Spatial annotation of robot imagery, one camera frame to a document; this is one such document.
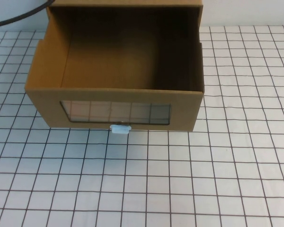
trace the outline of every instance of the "clear plastic window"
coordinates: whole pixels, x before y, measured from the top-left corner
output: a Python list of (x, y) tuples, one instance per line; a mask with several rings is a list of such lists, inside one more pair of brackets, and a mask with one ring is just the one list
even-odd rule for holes
[(169, 125), (170, 104), (61, 101), (71, 122)]

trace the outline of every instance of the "open cardboard box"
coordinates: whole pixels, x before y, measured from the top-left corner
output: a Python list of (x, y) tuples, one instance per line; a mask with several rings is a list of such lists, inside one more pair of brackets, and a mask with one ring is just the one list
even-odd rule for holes
[(56, 0), (26, 92), (51, 127), (191, 131), (201, 0)]

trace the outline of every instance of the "table surface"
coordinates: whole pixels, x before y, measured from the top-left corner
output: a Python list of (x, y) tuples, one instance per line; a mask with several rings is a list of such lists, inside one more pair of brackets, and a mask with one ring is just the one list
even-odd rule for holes
[(202, 27), (194, 132), (49, 128), (44, 32), (0, 32), (0, 227), (284, 227), (284, 26)]

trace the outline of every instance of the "white plastic clip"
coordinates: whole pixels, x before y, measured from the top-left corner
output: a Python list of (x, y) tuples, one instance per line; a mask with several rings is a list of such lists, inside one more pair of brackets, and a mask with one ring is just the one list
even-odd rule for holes
[(112, 133), (115, 134), (128, 134), (132, 128), (131, 126), (112, 124), (110, 129), (112, 130)]

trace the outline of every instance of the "brown cardboard box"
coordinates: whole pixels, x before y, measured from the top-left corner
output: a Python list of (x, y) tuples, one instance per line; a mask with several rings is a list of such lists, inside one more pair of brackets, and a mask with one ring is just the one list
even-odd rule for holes
[(51, 127), (191, 131), (201, 0), (56, 0), (26, 92)]

